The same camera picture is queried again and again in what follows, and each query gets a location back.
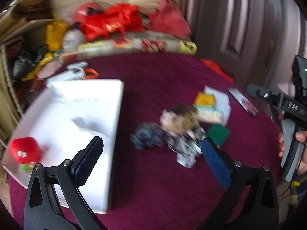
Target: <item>cardboard tray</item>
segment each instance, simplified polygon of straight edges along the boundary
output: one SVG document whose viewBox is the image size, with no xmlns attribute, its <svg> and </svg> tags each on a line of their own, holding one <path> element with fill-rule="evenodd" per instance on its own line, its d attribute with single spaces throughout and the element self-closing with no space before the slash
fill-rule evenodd
<svg viewBox="0 0 307 230">
<path fill-rule="evenodd" d="M 103 139 L 104 149 L 87 183 L 79 190 L 95 213 L 106 213 L 114 144 L 123 93 L 120 80 L 61 81 L 46 88 L 32 103 L 11 139 L 34 137 L 45 166 L 72 159 L 94 136 Z M 19 171 L 9 150 L 2 165 L 24 188 L 30 174 Z M 60 204 L 68 207 L 59 185 L 55 185 Z"/>
</svg>

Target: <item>pink round object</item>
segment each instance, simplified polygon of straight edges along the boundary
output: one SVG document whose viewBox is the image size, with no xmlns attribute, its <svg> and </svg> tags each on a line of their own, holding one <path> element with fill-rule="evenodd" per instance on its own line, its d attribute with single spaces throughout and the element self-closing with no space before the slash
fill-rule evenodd
<svg viewBox="0 0 307 230">
<path fill-rule="evenodd" d="M 87 16 L 87 8 L 91 7 L 93 9 L 97 9 L 97 10 L 103 10 L 103 7 L 96 2 L 87 2 L 87 3 L 83 3 L 81 6 L 79 6 L 76 9 L 76 12 L 74 13 L 73 16 L 73 21 L 74 22 L 82 22 L 83 18 L 85 16 Z"/>
</svg>

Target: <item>blue gripper pad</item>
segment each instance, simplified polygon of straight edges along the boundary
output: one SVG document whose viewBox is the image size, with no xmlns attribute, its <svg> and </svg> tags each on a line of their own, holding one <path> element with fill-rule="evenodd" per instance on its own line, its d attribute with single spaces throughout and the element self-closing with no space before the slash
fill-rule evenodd
<svg viewBox="0 0 307 230">
<path fill-rule="evenodd" d="M 232 162 L 229 156 L 209 137 L 202 140 L 201 152 L 219 185 L 228 189 L 231 184 L 231 170 L 224 161 Z"/>
<path fill-rule="evenodd" d="M 87 147 L 80 150 L 72 159 L 71 173 L 76 187 L 85 185 L 102 151 L 103 141 L 95 136 Z"/>
</svg>

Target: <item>pink bag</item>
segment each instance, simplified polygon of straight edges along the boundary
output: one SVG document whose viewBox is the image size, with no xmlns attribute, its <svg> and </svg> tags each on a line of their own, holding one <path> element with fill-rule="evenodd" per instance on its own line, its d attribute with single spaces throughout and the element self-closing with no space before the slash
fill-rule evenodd
<svg viewBox="0 0 307 230">
<path fill-rule="evenodd" d="M 182 16 L 175 0 L 160 0 L 159 9 L 154 14 L 148 14 L 151 24 L 149 30 L 169 33 L 178 38 L 185 38 L 191 30 Z"/>
</svg>

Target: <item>black plastic bag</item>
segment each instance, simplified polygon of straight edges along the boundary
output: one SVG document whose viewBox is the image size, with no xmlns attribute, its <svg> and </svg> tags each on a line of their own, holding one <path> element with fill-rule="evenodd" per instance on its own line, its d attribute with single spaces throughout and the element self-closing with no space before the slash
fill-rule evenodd
<svg viewBox="0 0 307 230">
<path fill-rule="evenodd" d="M 32 72 L 37 66 L 33 56 L 25 50 L 21 50 L 14 61 L 13 79 L 20 79 L 27 73 Z"/>
<path fill-rule="evenodd" d="M 36 50 L 36 59 L 35 59 L 35 64 L 36 66 L 38 65 L 38 63 L 44 58 L 45 54 L 48 51 L 48 45 L 42 45 L 41 47 L 39 47 Z"/>
</svg>

